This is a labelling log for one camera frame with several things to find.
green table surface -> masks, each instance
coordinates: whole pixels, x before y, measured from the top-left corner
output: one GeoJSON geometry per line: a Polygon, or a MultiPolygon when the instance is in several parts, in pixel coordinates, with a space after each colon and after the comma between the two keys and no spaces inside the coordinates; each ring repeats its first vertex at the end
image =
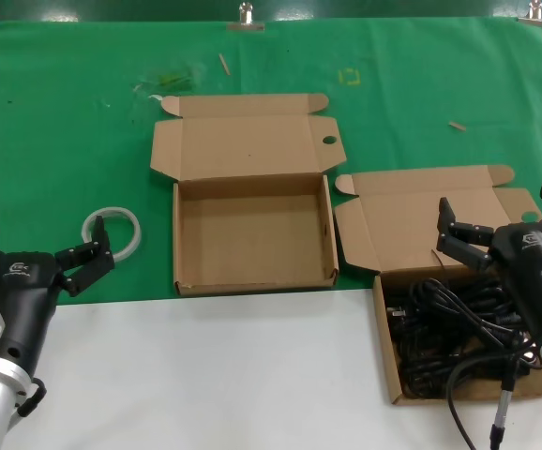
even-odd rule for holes
{"type": "MultiPolygon", "coordinates": [[[[123,206],[137,252],[60,303],[175,297],[173,180],[149,168],[152,94],[324,92],[348,161],[330,173],[511,165],[542,183],[542,28],[504,18],[209,23],[0,23],[0,249],[77,245],[92,211],[123,206]],[[227,76],[218,54],[232,72],[227,76]],[[448,125],[459,122],[461,132],[448,125]]],[[[342,202],[332,193],[334,204],[342,202]]],[[[113,248],[130,236],[110,222],[113,248]]],[[[370,277],[343,264],[338,289],[370,277]]]]}

empty cardboard box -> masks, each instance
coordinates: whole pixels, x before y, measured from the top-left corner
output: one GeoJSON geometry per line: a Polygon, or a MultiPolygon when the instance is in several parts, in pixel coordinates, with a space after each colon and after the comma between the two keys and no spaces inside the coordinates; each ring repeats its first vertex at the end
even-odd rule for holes
{"type": "MultiPolygon", "coordinates": [[[[401,293],[424,278],[474,275],[459,262],[433,252],[438,241],[440,198],[447,197],[458,221],[493,228],[520,222],[525,212],[540,215],[526,189],[499,187],[513,178],[513,170],[507,166],[470,166],[357,173],[341,175],[336,181],[338,190],[358,196],[336,208],[344,258],[349,264],[380,274],[373,284],[373,300],[393,403],[436,400],[413,399],[403,394],[384,296],[401,293]]],[[[459,399],[495,400],[500,390],[500,382],[472,380],[455,395],[459,399]]],[[[514,396],[542,397],[542,370],[532,370],[519,380],[514,396]]]]}
{"type": "Polygon", "coordinates": [[[173,185],[181,294],[330,287],[338,276],[323,172],[345,160],[323,94],[165,97],[152,169],[173,185]]]}

box lid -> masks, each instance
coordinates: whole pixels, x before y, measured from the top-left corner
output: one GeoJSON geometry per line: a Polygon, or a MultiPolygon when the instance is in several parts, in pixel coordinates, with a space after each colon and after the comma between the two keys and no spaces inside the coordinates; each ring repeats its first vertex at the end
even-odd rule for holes
{"type": "Polygon", "coordinates": [[[493,228],[519,222],[528,211],[539,215],[526,189],[498,187],[514,176],[508,166],[341,175],[336,188],[358,196],[335,210],[344,258],[375,272],[459,265],[432,252],[440,198],[448,198],[458,221],[493,228]]]}
{"type": "Polygon", "coordinates": [[[165,97],[152,169],[176,180],[320,173],[346,159],[324,94],[165,97]]]}

metal clip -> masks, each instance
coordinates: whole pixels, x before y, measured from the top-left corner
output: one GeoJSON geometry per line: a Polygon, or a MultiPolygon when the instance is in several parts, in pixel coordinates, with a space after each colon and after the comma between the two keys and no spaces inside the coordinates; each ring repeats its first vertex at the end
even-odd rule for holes
{"type": "Polygon", "coordinates": [[[240,22],[228,23],[228,30],[263,31],[264,23],[255,23],[252,20],[253,6],[249,2],[240,4],[240,22]]]}
{"type": "Polygon", "coordinates": [[[542,2],[540,0],[530,1],[530,12],[527,13],[528,19],[542,20],[542,2]]]}
{"type": "Polygon", "coordinates": [[[542,0],[530,0],[530,10],[519,22],[542,26],[542,0]]]}

cable plug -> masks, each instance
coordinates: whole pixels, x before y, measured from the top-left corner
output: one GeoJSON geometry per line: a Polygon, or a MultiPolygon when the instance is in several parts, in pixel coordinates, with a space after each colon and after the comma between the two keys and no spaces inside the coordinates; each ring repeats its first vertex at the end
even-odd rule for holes
{"type": "Polygon", "coordinates": [[[503,376],[503,382],[501,384],[502,392],[500,394],[500,401],[498,402],[498,409],[496,410],[496,417],[494,417],[494,424],[492,425],[492,430],[489,434],[490,450],[498,450],[504,439],[506,413],[508,412],[508,405],[513,397],[518,371],[519,359],[513,358],[508,361],[508,364],[506,365],[506,372],[503,376]]]}

